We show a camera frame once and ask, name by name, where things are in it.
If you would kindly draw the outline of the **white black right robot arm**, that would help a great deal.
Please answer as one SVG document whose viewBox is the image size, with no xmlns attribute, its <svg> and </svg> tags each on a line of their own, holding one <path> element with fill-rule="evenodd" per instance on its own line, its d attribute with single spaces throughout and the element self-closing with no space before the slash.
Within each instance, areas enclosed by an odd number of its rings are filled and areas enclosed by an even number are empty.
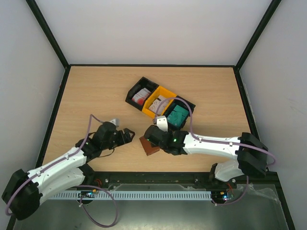
<svg viewBox="0 0 307 230">
<path fill-rule="evenodd" d="M 182 130 L 164 131 L 151 125 L 145 131 L 144 138 L 151 145 L 175 156 L 205 154 L 228 158 L 228 161 L 212 166 L 209 182 L 216 188 L 242 175 L 252 178 L 266 176 L 268 148 L 251 133 L 243 132 L 239 137 L 217 138 Z"/>
</svg>

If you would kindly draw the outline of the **brown leather card holder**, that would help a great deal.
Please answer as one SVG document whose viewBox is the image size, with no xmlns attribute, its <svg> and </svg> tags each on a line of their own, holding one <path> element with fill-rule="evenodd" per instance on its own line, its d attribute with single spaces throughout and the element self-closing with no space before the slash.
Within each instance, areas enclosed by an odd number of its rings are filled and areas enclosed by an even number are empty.
<svg viewBox="0 0 307 230">
<path fill-rule="evenodd" d="M 152 146 L 151 142 L 144 136 L 140 137 L 139 140 L 147 156 L 150 156 L 160 150 L 159 147 Z"/>
</svg>

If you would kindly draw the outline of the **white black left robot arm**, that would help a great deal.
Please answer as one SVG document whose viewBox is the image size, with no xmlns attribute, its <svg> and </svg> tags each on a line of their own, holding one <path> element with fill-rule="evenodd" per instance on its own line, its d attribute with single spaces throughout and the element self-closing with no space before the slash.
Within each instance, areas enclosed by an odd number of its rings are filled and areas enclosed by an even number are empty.
<svg viewBox="0 0 307 230">
<path fill-rule="evenodd" d="M 134 136 L 135 132 L 128 128 L 118 130 L 113 122 L 103 122 L 55 160 L 27 172 L 15 171 L 1 196 L 6 204 L 5 214 L 26 219 L 52 196 L 71 187 L 91 184 L 94 171 L 88 163 L 105 150 L 132 142 Z"/>
</svg>

